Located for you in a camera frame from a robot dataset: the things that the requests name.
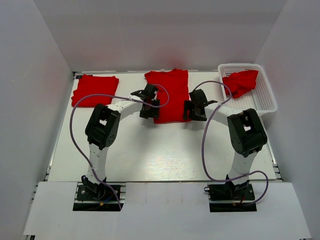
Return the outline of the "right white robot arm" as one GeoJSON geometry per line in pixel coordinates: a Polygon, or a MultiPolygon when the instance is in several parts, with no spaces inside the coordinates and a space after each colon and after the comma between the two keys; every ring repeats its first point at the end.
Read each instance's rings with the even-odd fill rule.
{"type": "Polygon", "coordinates": [[[267,144],[267,134],[260,118],[253,108],[243,111],[224,106],[215,100],[207,100],[203,90],[189,93],[190,100],[184,102],[183,118],[192,121],[206,121],[201,142],[201,161],[207,177],[216,183],[224,183],[226,195],[236,200],[249,185],[250,170],[255,157],[267,144]],[[230,142],[234,150],[233,162],[225,180],[218,180],[208,173],[205,162],[205,140],[211,121],[228,127],[230,142]]]}

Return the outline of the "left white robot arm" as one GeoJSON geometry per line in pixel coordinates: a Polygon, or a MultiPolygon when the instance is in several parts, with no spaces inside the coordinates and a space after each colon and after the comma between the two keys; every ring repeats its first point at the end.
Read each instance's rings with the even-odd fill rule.
{"type": "Polygon", "coordinates": [[[148,83],[143,90],[134,91],[119,102],[108,105],[99,103],[94,108],[85,128],[89,146],[89,167],[86,175],[81,177],[82,184],[94,199],[102,199],[108,189],[104,185],[107,180],[107,153],[116,140],[120,121],[137,112],[144,119],[158,117],[158,91],[158,87],[148,83]]]}

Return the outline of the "folded red t shirt stack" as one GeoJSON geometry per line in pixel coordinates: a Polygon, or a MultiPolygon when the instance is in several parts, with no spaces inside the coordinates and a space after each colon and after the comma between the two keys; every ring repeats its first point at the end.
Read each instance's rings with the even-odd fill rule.
{"type": "MultiPolygon", "coordinates": [[[[115,76],[91,76],[84,74],[78,81],[77,89],[73,91],[71,106],[88,95],[107,94],[114,96],[118,88],[119,79],[115,76]]],[[[92,96],[84,99],[78,105],[80,108],[94,108],[97,104],[109,105],[109,96],[92,96]]]]}

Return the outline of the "red t shirt in basket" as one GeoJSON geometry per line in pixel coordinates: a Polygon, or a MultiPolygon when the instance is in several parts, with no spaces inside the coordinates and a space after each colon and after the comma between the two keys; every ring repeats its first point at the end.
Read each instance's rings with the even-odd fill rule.
{"type": "Polygon", "coordinates": [[[254,90],[257,85],[258,70],[234,72],[222,78],[222,82],[230,89],[233,99],[254,90]]]}

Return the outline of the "white plastic basket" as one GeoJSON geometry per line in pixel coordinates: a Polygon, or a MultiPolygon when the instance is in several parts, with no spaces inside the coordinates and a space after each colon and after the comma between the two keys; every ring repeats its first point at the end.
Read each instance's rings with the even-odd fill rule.
{"type": "Polygon", "coordinates": [[[260,117],[277,111],[278,105],[262,66],[254,63],[224,63],[220,64],[217,70],[220,82],[223,82],[224,77],[228,77],[233,73],[248,70],[258,71],[255,89],[239,98],[229,100],[225,104],[227,107],[242,111],[254,109],[260,117]]]}

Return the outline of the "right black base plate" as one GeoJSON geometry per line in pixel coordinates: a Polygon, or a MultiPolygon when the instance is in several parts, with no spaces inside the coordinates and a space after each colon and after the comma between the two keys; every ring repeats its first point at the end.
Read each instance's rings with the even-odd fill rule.
{"type": "Polygon", "coordinates": [[[251,184],[235,192],[227,184],[210,184],[204,187],[208,194],[211,213],[256,212],[255,193],[251,184]]]}

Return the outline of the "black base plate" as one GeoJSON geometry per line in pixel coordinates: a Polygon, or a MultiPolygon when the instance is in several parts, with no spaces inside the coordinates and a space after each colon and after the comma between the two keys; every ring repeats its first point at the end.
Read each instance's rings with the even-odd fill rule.
{"type": "Polygon", "coordinates": [[[73,208],[74,212],[120,212],[116,196],[108,187],[99,197],[93,197],[90,191],[82,184],[76,187],[73,208]]]}
{"type": "Polygon", "coordinates": [[[255,193],[251,184],[235,192],[227,184],[210,184],[204,187],[208,194],[211,213],[256,212],[255,193]]]}

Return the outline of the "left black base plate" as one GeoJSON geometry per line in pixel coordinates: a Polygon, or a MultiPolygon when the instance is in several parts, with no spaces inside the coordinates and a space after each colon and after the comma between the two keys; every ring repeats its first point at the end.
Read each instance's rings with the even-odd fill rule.
{"type": "Polygon", "coordinates": [[[73,208],[74,212],[120,212],[116,196],[108,187],[99,197],[93,197],[90,191],[82,184],[76,187],[73,208]]]}

